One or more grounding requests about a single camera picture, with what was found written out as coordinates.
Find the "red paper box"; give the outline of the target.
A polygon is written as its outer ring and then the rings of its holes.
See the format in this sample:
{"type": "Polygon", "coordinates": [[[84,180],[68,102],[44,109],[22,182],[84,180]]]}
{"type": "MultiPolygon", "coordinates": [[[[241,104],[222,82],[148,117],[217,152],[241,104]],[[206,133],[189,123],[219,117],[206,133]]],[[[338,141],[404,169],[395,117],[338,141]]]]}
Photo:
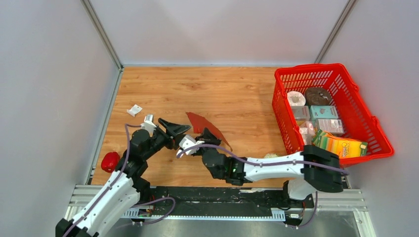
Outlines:
{"type": "Polygon", "coordinates": [[[209,120],[193,112],[186,112],[186,115],[193,127],[194,133],[202,133],[204,129],[207,128],[217,139],[220,139],[222,142],[224,142],[230,148],[230,151],[233,151],[233,148],[227,142],[222,132],[209,120]]]}

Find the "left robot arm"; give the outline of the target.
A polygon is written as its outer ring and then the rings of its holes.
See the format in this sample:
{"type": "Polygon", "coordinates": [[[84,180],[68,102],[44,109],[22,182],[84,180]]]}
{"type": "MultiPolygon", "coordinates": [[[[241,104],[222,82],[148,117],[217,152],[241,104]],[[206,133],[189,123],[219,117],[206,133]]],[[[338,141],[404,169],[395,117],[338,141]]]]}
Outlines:
{"type": "Polygon", "coordinates": [[[151,198],[150,183],[142,178],[147,160],[163,148],[176,150],[179,138],[191,129],[152,115],[129,133],[125,124],[127,148],[108,181],[91,201],[72,219],[61,219],[55,227],[57,237],[103,237],[120,217],[135,204],[144,205],[151,198]]]}

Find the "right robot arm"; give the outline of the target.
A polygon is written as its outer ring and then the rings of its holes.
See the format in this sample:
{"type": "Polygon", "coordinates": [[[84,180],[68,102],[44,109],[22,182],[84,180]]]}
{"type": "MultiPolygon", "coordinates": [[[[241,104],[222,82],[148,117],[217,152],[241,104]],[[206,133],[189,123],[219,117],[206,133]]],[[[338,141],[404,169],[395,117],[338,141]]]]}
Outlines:
{"type": "Polygon", "coordinates": [[[242,186],[265,179],[288,178],[283,184],[282,201],[289,207],[296,206],[308,195],[320,191],[343,191],[338,155],[313,145],[302,151],[271,158],[239,157],[225,150],[220,153],[221,140],[207,128],[194,140],[198,146],[191,154],[201,156],[212,178],[242,186]]]}

